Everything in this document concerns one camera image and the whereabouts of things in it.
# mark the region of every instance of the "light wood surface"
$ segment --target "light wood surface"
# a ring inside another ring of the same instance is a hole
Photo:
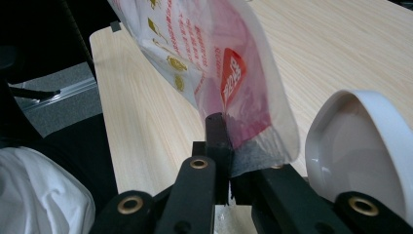
[[[293,166],[302,176],[307,132],[339,90],[380,92],[413,127],[413,12],[386,0],[248,4],[267,33],[299,127],[301,152]],[[202,122],[125,29],[99,30],[91,43],[119,192],[155,195],[173,184],[192,142],[204,140]],[[250,233],[248,209],[230,210],[220,211],[216,222],[233,226],[217,229]]]

